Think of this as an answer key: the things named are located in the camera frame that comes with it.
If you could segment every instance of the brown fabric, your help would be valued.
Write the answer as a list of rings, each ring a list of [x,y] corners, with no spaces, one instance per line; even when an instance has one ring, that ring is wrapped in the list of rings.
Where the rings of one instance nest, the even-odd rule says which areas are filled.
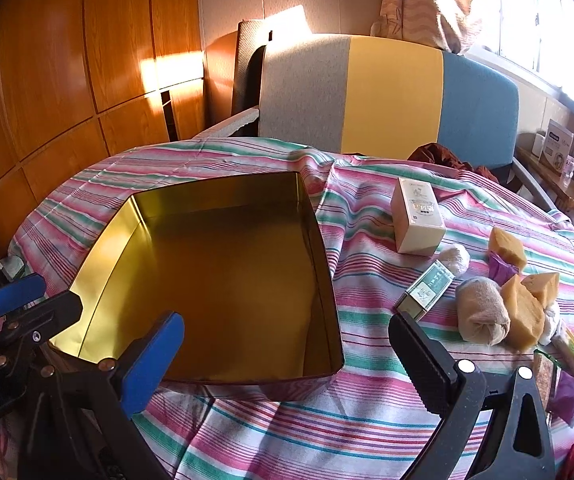
[[[482,30],[480,10],[474,0],[382,0],[371,35],[464,54]]]
[[[456,170],[467,170],[478,173],[498,184],[498,179],[484,166],[474,168],[468,162],[462,162],[451,150],[437,142],[430,142],[412,153],[407,160],[414,162],[429,162],[430,164],[438,164],[438,166],[445,166],[447,168],[455,168]]]

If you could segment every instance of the wooden wall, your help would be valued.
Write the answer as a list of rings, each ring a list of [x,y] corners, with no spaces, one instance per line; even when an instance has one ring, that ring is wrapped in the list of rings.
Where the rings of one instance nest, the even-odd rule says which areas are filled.
[[[83,168],[204,128],[198,0],[0,2],[0,255]]]

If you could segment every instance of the sunlight on wall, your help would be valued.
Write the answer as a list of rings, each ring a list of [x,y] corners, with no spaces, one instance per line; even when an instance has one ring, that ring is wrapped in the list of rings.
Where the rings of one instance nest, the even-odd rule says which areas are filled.
[[[141,61],[141,79],[145,92],[202,77],[203,53],[200,50]]]
[[[305,9],[302,5],[282,10],[265,18],[269,30],[273,30],[274,41],[299,41],[311,35],[311,29],[307,24]]]

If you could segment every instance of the white box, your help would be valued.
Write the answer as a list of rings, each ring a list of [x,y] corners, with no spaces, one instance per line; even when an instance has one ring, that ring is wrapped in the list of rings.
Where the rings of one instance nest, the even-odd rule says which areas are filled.
[[[428,182],[399,178],[391,197],[399,253],[432,256],[445,234],[438,201]]]
[[[545,144],[540,154],[540,163],[553,172],[562,174],[572,142],[574,142],[573,133],[554,120],[549,120]]]

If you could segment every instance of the armrest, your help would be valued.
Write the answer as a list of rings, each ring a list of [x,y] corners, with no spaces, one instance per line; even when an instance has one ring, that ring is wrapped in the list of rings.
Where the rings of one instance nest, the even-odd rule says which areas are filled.
[[[224,137],[231,137],[246,124],[256,121],[259,115],[260,110],[258,110],[257,107],[248,108],[200,132],[194,139],[222,139]]]
[[[512,161],[512,170],[513,173],[522,182],[523,186],[525,186],[533,195],[534,204],[536,204],[545,212],[549,212],[556,208],[545,190],[542,189],[542,186],[536,182],[536,179],[532,176],[532,174],[529,173],[529,171],[527,171],[526,168],[521,163],[519,163],[515,157],[513,157]]]

